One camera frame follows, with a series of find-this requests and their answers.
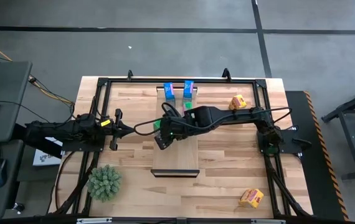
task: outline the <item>yellow box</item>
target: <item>yellow box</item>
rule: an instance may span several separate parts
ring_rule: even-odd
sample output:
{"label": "yellow box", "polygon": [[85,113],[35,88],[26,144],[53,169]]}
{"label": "yellow box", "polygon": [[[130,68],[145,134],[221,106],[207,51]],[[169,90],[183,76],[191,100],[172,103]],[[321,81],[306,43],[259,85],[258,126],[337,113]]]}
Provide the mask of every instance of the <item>yellow box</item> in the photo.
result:
{"label": "yellow box", "polygon": [[240,205],[250,204],[257,208],[263,198],[263,193],[259,189],[247,189],[239,200]]}
{"label": "yellow box", "polygon": [[244,97],[242,95],[234,96],[232,101],[230,102],[229,109],[230,110],[237,110],[240,108],[244,108],[247,103],[244,101]]}

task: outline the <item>concrete floor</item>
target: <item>concrete floor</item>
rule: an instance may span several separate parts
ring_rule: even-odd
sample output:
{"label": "concrete floor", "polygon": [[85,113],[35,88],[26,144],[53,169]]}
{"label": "concrete floor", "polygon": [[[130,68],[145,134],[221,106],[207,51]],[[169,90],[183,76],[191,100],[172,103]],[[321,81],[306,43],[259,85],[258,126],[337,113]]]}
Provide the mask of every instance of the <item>concrete floor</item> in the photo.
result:
{"label": "concrete floor", "polygon": [[[355,30],[355,0],[258,0],[258,5],[264,29]],[[0,24],[255,28],[250,0],[0,1]],[[272,77],[282,78],[286,90],[308,90],[318,117],[355,95],[355,35],[265,35],[265,42]],[[33,62],[32,74],[71,100],[81,76],[126,75],[129,69],[135,75],[219,77],[227,67],[235,77],[265,77],[256,34],[0,32],[0,49],[13,60]],[[69,114],[31,85],[23,104],[53,121]],[[33,119],[21,110],[18,122]],[[337,177],[355,171],[339,121],[320,124]],[[355,180],[339,182],[355,221]],[[52,184],[45,185],[45,193],[35,184],[19,192],[31,204],[24,215],[45,212]]]}

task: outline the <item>green plant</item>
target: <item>green plant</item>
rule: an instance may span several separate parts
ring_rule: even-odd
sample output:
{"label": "green plant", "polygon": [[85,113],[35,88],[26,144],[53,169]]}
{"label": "green plant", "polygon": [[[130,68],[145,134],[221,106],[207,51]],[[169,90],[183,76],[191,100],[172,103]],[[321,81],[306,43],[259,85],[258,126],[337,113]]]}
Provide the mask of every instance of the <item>green plant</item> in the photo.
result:
{"label": "green plant", "polygon": [[102,202],[111,200],[120,190],[121,178],[121,174],[109,165],[94,168],[87,182],[90,196]]}

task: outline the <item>wooden table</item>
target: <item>wooden table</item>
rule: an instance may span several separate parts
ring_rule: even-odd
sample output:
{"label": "wooden table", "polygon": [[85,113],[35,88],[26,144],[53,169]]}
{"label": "wooden table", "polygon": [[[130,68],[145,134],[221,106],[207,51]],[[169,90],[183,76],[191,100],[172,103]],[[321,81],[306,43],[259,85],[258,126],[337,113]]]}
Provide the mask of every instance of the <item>wooden table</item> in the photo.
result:
{"label": "wooden table", "polygon": [[[99,77],[82,77],[75,115],[87,113],[95,95]],[[116,108],[123,112],[123,122],[129,126],[155,119],[156,87],[159,83],[113,83],[108,114]],[[282,79],[266,79],[271,108],[288,106]],[[248,106],[254,106],[253,90],[245,84],[196,83],[197,105],[216,106],[226,110],[231,98],[241,94]],[[287,111],[274,111],[279,118]],[[292,125],[290,116],[277,123],[279,127]],[[152,125],[140,131],[152,130]],[[115,166],[123,174],[121,190],[110,202],[92,201],[92,217],[199,217],[199,218],[272,218],[272,209],[263,156],[258,151],[253,124],[221,126],[197,137],[200,174],[196,179],[155,178],[153,165],[153,136],[130,134],[118,141],[118,150],[109,150],[110,138],[105,141],[98,166]],[[300,160],[282,154],[286,186],[308,213],[312,213],[305,176]],[[65,165],[59,183],[59,204],[77,184],[82,153],[75,153]],[[238,200],[247,188],[258,188],[264,194],[257,209],[239,207]],[[277,186],[280,211],[282,197]],[[87,190],[82,191],[80,210]],[[55,210],[54,196],[50,212]]]}

